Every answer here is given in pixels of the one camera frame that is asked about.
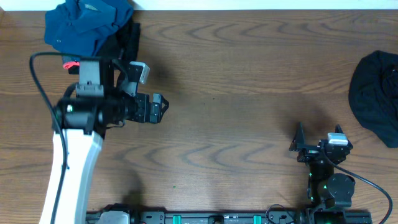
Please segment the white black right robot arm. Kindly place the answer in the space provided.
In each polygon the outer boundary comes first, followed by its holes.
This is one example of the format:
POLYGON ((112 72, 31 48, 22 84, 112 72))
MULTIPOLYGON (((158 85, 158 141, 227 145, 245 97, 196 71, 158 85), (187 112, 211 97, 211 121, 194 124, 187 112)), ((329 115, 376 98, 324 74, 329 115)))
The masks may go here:
POLYGON ((305 142, 300 123, 289 147, 298 153, 297 161, 309 167, 307 197, 311 204, 295 215, 295 223, 347 223, 346 208, 352 206, 355 180, 335 172, 335 166, 345 161, 353 145, 339 125, 317 145, 305 142))

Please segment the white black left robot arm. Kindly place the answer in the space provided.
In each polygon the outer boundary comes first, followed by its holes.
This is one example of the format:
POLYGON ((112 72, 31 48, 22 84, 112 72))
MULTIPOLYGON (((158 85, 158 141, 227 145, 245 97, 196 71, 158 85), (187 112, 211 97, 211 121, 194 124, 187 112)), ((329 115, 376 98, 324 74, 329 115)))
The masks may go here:
POLYGON ((53 162, 41 223, 84 223, 91 181, 105 133, 126 121, 157 124, 169 102, 138 93, 150 68, 143 62, 81 59, 79 81, 55 106, 53 162))

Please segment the blue polo shirt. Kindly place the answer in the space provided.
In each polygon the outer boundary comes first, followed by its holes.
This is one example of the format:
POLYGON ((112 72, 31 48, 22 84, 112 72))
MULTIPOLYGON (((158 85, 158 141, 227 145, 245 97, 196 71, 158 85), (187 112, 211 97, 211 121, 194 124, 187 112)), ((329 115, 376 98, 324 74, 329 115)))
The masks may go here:
POLYGON ((45 13, 44 42, 61 53, 94 56, 133 12, 126 0, 66 0, 45 13))

